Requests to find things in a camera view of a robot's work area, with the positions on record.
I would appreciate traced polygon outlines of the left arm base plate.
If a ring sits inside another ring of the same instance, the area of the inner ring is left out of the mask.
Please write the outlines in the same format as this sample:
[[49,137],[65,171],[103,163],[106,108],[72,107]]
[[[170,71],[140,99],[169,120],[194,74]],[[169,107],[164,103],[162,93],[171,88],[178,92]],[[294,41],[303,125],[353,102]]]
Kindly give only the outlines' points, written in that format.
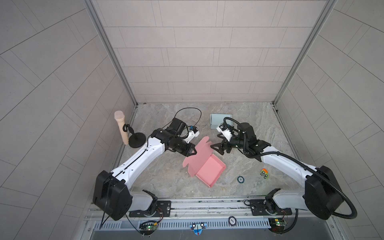
[[157,201],[155,211],[151,214],[148,211],[132,211],[129,212],[130,218],[160,218],[169,217],[171,215],[171,201]]

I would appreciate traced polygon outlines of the pink paper box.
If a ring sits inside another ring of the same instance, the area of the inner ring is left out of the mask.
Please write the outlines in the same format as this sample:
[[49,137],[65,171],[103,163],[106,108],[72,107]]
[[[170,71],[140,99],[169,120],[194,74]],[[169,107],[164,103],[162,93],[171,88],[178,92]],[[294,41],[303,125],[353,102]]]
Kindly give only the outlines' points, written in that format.
[[210,138],[204,137],[195,147],[197,154],[183,161],[183,167],[188,167],[189,175],[196,176],[209,188],[214,186],[226,169],[226,165],[213,154],[211,145]]

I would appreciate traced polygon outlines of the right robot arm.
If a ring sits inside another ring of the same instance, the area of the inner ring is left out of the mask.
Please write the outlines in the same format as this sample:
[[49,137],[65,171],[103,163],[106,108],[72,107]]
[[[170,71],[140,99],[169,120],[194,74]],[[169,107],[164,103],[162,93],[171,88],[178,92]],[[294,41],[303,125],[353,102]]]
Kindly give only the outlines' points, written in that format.
[[301,186],[296,191],[276,188],[267,194],[264,205],[269,214],[277,214],[279,209],[298,209],[327,220],[344,202],[338,192],[340,186],[330,169],[316,168],[284,155],[270,143],[259,140],[248,123],[242,123],[239,129],[222,123],[217,130],[222,142],[213,144],[211,148],[220,155],[238,149],[247,158],[278,169]]

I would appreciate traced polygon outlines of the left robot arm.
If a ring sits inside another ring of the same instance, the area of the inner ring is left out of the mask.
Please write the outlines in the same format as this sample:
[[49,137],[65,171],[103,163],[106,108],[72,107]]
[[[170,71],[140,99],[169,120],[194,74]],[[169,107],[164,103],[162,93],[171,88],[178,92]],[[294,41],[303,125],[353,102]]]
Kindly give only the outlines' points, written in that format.
[[144,139],[144,145],[126,162],[111,172],[102,171],[96,178],[93,203],[108,217],[117,221],[128,212],[142,211],[147,215],[156,212],[158,198],[149,191],[130,192],[139,175],[165,151],[185,157],[197,154],[191,140],[199,135],[195,126],[188,127],[174,118],[166,129],[156,129]]

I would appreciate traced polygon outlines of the light blue paper box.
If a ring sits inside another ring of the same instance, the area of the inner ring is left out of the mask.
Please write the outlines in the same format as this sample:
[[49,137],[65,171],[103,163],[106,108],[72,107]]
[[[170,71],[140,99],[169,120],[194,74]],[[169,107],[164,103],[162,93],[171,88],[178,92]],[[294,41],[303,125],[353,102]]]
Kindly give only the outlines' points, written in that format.
[[211,114],[211,116],[210,116],[211,129],[216,129],[219,125],[221,125],[224,122],[225,117],[231,118],[232,115],[230,115],[230,114]]

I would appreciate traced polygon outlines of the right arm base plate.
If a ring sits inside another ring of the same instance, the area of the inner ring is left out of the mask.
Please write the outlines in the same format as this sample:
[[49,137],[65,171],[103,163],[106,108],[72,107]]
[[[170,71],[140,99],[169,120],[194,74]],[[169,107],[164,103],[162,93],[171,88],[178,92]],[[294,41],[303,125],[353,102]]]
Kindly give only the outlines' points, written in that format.
[[280,209],[276,204],[269,204],[264,199],[248,200],[247,202],[251,208],[252,216],[290,216],[293,214],[290,208]]

